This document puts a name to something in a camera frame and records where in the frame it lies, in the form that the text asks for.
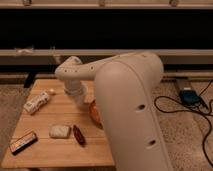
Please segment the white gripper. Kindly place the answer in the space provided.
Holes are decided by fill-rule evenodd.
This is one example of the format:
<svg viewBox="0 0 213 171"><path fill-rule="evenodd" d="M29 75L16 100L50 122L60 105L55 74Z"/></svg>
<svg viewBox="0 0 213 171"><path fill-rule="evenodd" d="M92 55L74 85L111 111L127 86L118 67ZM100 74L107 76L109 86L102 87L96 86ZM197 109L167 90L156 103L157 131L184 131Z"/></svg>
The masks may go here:
<svg viewBox="0 0 213 171"><path fill-rule="evenodd" d="M86 95L87 89L85 87L69 93L70 98L76 103L77 106L83 106L85 104Z"/></svg>

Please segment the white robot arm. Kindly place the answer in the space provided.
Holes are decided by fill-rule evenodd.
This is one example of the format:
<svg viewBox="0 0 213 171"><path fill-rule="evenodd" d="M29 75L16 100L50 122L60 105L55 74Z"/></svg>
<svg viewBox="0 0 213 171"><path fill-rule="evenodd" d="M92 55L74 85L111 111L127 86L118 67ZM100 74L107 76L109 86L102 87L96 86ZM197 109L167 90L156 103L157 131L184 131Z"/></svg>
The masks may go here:
<svg viewBox="0 0 213 171"><path fill-rule="evenodd" d="M75 56L57 67L55 76L67 94L94 96L117 171L173 171L151 98L164 69L152 52L133 52L83 64Z"/></svg>

